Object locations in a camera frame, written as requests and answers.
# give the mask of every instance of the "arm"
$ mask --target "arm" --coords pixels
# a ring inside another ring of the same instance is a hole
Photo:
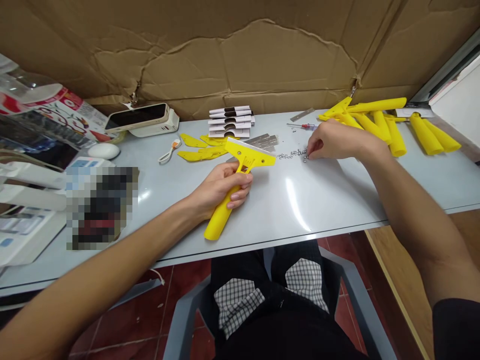
[[[433,306],[442,299],[480,302],[480,272],[450,218],[367,131],[329,120],[308,142],[308,158],[357,158],[365,166],[398,240],[420,271]]]
[[[250,191],[252,175],[238,162],[218,165],[188,197],[114,246],[77,266],[38,294],[0,332],[0,359],[64,359],[77,337],[126,293],[236,185],[230,208]]]

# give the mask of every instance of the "left hand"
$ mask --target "left hand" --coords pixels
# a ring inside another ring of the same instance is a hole
[[[215,166],[206,179],[186,198],[200,211],[204,220],[212,217],[217,205],[236,185],[240,186],[240,190],[231,195],[227,208],[235,209],[245,202],[254,177],[252,174],[237,173],[238,167],[238,161]]]

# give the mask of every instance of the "white mouse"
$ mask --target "white mouse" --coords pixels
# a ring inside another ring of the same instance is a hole
[[[92,158],[101,158],[105,160],[110,160],[116,157],[120,152],[120,149],[117,145],[110,144],[107,142],[102,142],[96,145],[93,145],[88,149],[88,156]]]

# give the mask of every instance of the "chair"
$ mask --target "chair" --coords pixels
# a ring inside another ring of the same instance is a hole
[[[397,359],[355,265],[322,247],[319,249],[324,258],[324,278],[328,284],[329,301],[332,304],[332,308],[337,308],[340,279],[343,278],[368,356],[371,359]],[[219,314],[210,290],[210,276],[176,303],[163,356],[164,359],[190,359],[197,309],[200,311],[206,327],[214,334],[215,330],[218,330]]]

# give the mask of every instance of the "torn cardboard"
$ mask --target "torn cardboard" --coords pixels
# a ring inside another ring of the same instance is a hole
[[[182,120],[412,96],[479,26],[477,0],[47,0],[2,4],[0,53],[101,111],[167,102]]]

